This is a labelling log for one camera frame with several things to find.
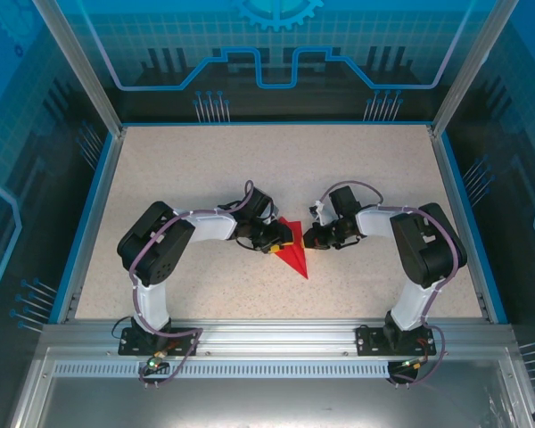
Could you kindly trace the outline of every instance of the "wire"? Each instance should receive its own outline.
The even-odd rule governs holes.
[[[171,381],[178,374],[178,372],[180,371],[180,369],[182,368],[182,366],[184,365],[184,363],[188,359],[188,356],[192,353],[192,351],[196,347],[196,344],[200,340],[200,337],[202,335],[203,330],[201,328],[194,328],[192,330],[188,330],[188,331],[182,332],[182,333],[163,333],[163,332],[160,332],[159,330],[153,328],[148,323],[148,321],[144,318],[144,315],[141,312],[141,305],[140,305],[140,302],[139,302],[139,295],[138,295],[139,294],[138,293],[139,282],[138,282],[138,279],[137,279],[137,277],[135,275],[136,267],[138,266],[139,262],[144,257],[144,255],[151,249],[151,247],[154,245],[154,243],[156,243],[157,240],[159,238],[161,238],[161,236],[164,235],[164,233],[167,230],[169,230],[169,228],[172,225],[174,225],[178,220],[181,220],[181,219],[186,218],[188,216],[192,216],[194,214],[217,214],[217,215],[220,215],[220,214],[231,214],[233,212],[236,212],[236,211],[240,210],[242,207],[244,207],[250,201],[251,195],[253,194],[253,189],[254,189],[253,181],[251,181],[251,180],[246,181],[246,183],[244,185],[244,191],[245,191],[244,198],[242,199],[242,201],[238,205],[236,205],[235,207],[233,207],[233,208],[231,208],[229,210],[218,210],[218,209],[215,209],[215,210],[193,210],[193,211],[184,212],[184,213],[182,213],[182,214],[180,214],[178,216],[175,216],[175,217],[171,218],[169,221],[167,221],[164,225],[162,225],[160,227],[160,229],[157,231],[157,233],[154,234],[154,236],[143,247],[143,249],[140,250],[140,252],[137,254],[135,259],[133,260],[133,263],[131,263],[131,267],[128,270],[128,275],[129,275],[129,278],[131,279],[131,282],[133,283],[133,306],[135,307],[136,315],[137,315],[140,323],[145,328],[145,330],[147,330],[147,331],[149,331],[149,332],[151,332],[153,334],[156,334],[157,336],[167,337],[167,338],[171,338],[171,339],[176,339],[176,338],[179,338],[179,337],[186,337],[186,336],[190,336],[190,335],[195,335],[193,344],[191,345],[189,350],[186,352],[186,355],[185,355],[184,359],[181,361],[180,365],[177,367],[177,370],[175,370],[164,381],[160,382],[160,384],[167,383],[167,382]],[[139,372],[139,379],[142,382],[145,382],[144,376],[143,376],[143,372],[144,372],[143,369]]]
[[[245,244],[241,243],[240,241],[238,241],[238,238],[235,238],[235,243],[237,243],[238,245],[240,245],[242,248],[245,248],[246,250],[250,250],[250,251],[259,251],[259,250],[256,250],[256,249],[253,248],[253,247],[249,247],[248,245],[245,245]]]
[[[422,347],[424,348],[424,363],[427,363],[428,362],[428,342],[423,338],[416,339],[416,341],[420,343]]]
[[[273,199],[269,199],[269,214],[267,214],[267,217],[258,217],[259,220],[267,220],[268,218],[271,218],[273,216],[274,211],[276,210],[276,206],[274,204]]]
[[[188,360],[188,357],[190,357],[190,354],[193,353],[194,351],[194,348],[196,348],[196,344],[198,343],[198,341],[200,340],[200,336],[202,335],[202,329],[200,329],[201,331],[198,332],[196,334],[196,337],[194,337],[194,341],[193,343],[190,345],[190,348],[188,348],[188,351],[186,352],[186,354],[183,356],[182,358],[182,361],[180,361],[180,364],[177,366],[177,368],[170,374],[169,377],[163,379],[161,382],[155,382],[154,383],[154,386],[156,388],[159,387],[159,385],[163,385],[165,383],[169,383],[170,381],[172,381],[175,377],[177,377],[177,375],[180,373],[180,370],[182,370],[182,367],[185,365],[186,361]],[[144,376],[144,372],[146,370],[147,366],[143,366],[141,367],[141,369],[139,370],[139,381],[141,381],[142,383],[144,383],[145,385],[148,384],[147,382],[147,379],[146,377]]]
[[[327,191],[325,193],[323,193],[323,196],[321,196],[319,198],[319,201],[322,202],[323,199],[335,188],[335,187],[338,187],[340,185],[362,185],[364,187],[366,187],[367,189],[370,189],[372,190],[374,193],[376,193],[376,195],[378,196],[378,204],[381,204],[384,202],[384,197],[383,197],[383,194],[380,193],[376,188],[372,187],[371,185],[368,185],[367,183],[363,183],[362,181],[357,181],[357,180],[345,180],[345,181],[340,181],[339,183],[335,183],[334,185],[332,185],[331,187],[329,187],[327,189]]]
[[[117,328],[117,326],[119,324],[121,324],[123,321],[125,321],[126,319],[128,318],[132,318],[130,315],[127,315],[126,317],[123,317],[121,319],[119,319],[114,325],[113,325],[113,328],[111,329],[111,336],[113,336],[115,339],[120,339],[120,337],[117,337],[115,335],[115,329]]]
[[[436,360],[434,363],[434,367],[423,377],[420,379],[412,379],[411,377],[404,376],[403,374],[394,374],[393,377],[398,377],[399,379],[404,379],[408,381],[408,384],[410,385],[419,385],[424,382],[426,382],[438,369],[440,368],[440,365],[442,364],[442,360],[444,359],[444,356],[446,355],[446,338],[444,336],[444,332],[442,332],[442,329],[439,328],[437,325],[429,325],[429,324],[423,324],[425,328],[436,330],[438,334],[440,335],[440,343],[441,343],[441,350],[440,350],[440,357]]]

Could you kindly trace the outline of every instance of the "enclosure wall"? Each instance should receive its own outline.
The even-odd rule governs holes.
[[[506,315],[535,342],[535,2],[519,2],[447,132]]]
[[[0,2],[0,426],[47,320],[106,138],[32,3]]]
[[[494,0],[61,0],[125,122],[432,120]]]

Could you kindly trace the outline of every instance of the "beige tabletop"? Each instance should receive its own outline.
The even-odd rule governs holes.
[[[425,126],[267,125],[129,128],[77,318],[131,315],[131,283],[116,249],[154,201],[195,210],[243,197],[252,179],[280,214],[310,227],[309,206],[329,185],[366,181],[387,205],[437,202],[447,195]],[[373,193],[353,186],[359,201]],[[368,237],[341,251],[306,251],[309,280],[275,255],[235,242],[189,245],[168,280],[173,318],[384,317],[404,284],[394,241]],[[467,268],[435,301],[436,317],[481,315]]]

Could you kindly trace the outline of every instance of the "robotic arm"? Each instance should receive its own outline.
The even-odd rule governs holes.
[[[165,280],[172,274],[189,243],[247,238],[251,247],[246,248],[269,253],[276,251],[279,245],[293,242],[291,229],[277,221],[278,209],[267,194],[253,188],[250,198],[239,210],[227,212],[240,203],[235,201],[219,205],[215,210],[188,212],[172,209],[164,202],[155,202],[121,239],[117,253],[123,267],[129,270],[163,225],[173,217],[184,216],[157,239],[135,267],[136,277],[141,283],[137,294],[140,313],[152,329],[169,330]],[[143,329],[150,340],[158,341],[158,338],[151,337],[152,331],[142,321],[135,313],[133,327]],[[155,343],[155,348],[159,348],[162,342],[160,345]]]
[[[303,236],[305,248],[340,250],[366,236],[395,240],[407,279],[399,301],[386,315],[383,336],[394,353],[403,353],[407,346],[414,346],[417,334],[424,333],[422,317],[432,304],[432,294],[452,272],[454,258],[449,243],[423,214],[396,207],[362,207],[348,186],[329,193],[329,198],[334,213],[321,201],[310,208],[316,222]],[[418,211],[438,222],[455,246],[458,267],[465,265],[464,245],[440,205],[429,203]]]

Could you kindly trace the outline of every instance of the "blue circuit graphic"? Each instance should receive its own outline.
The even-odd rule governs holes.
[[[282,14],[281,12],[276,9],[274,12],[274,5],[282,5],[285,4],[286,10],[288,8],[288,4],[297,4],[298,0],[272,0],[271,2],[267,0],[238,0],[240,7],[243,8],[243,5],[248,6],[245,10],[248,12],[244,12],[243,9],[241,9],[242,14],[250,14],[250,9],[252,4],[262,4],[264,8],[269,10],[269,13],[271,13],[271,22],[270,24],[272,28],[275,28],[275,23],[277,22],[278,28],[281,28],[283,26],[287,26],[287,21],[282,21]],[[475,5],[476,0],[472,0],[472,2],[469,4],[468,9],[465,11],[465,14],[460,22],[460,25],[457,28],[456,33],[452,37],[452,41],[449,45],[448,51],[445,53],[444,58],[440,64],[440,68],[438,69],[434,80],[430,84],[377,84],[371,80],[370,77],[367,76],[367,74],[353,61],[353,59],[348,55],[338,55],[333,54],[333,47],[329,45],[306,45],[297,47],[292,54],[292,63],[291,63],[291,80],[289,83],[274,83],[269,84],[265,83],[263,81],[262,77],[262,64],[261,64],[261,57],[258,48],[252,47],[252,46],[233,46],[233,47],[221,47],[219,49],[220,55],[219,56],[212,56],[212,57],[205,57],[202,59],[202,61],[190,72],[188,76],[178,85],[151,85],[151,86],[125,86],[121,83],[119,76],[117,75],[117,71],[113,67],[111,63],[111,59],[109,58],[109,55],[107,54],[107,51],[105,50],[105,47],[103,46],[103,43],[101,39],[99,38],[99,35],[97,34],[97,31],[95,30],[95,26],[93,25],[93,22],[91,21],[91,18],[89,17],[85,6],[83,5],[83,2],[78,0],[78,5],[81,9],[81,12],[83,13],[83,17],[85,19],[86,25],[89,28],[89,31],[91,32],[91,35],[95,41],[95,44],[97,48],[99,49],[99,53],[101,54],[103,61],[105,62],[107,69],[111,75],[111,78],[113,82],[115,83],[115,86],[122,90],[122,91],[129,91],[129,92],[139,92],[139,91],[182,91],[186,89],[188,85],[206,68],[208,64],[211,63],[221,63],[221,62],[228,62],[228,55],[229,54],[252,54],[254,57],[254,65],[255,65],[255,77],[256,77],[256,83],[258,87],[262,89],[292,89],[294,88],[298,83],[298,72],[300,68],[300,55],[302,53],[322,53],[325,54],[325,61],[326,62],[344,62],[362,81],[364,81],[368,87],[371,89],[391,89],[391,90],[404,90],[404,89],[419,89],[419,90],[427,90],[427,89],[433,89],[435,88],[442,78],[442,74],[444,73],[449,59],[454,53],[454,50],[456,48],[458,40],[461,38],[462,33],[464,32],[465,24],[468,22],[468,19],[472,13],[473,6]],[[317,7],[317,5],[320,5],[319,2],[313,3],[312,1],[309,2],[310,5],[314,5],[314,7]],[[311,13],[312,11],[303,9],[304,12]],[[254,19],[256,22],[260,23],[260,25],[268,25],[268,21],[262,21],[259,22],[257,20],[257,16],[254,15]],[[302,23],[303,17],[299,16],[298,13],[294,15],[294,19],[296,23]]]
[[[31,0],[0,0],[0,26],[17,45],[34,30],[33,7]]]
[[[291,30],[294,25],[303,25],[305,18],[313,18],[315,9],[323,6],[321,0],[235,0],[241,18],[250,25],[259,24],[261,29],[279,31],[281,27]]]

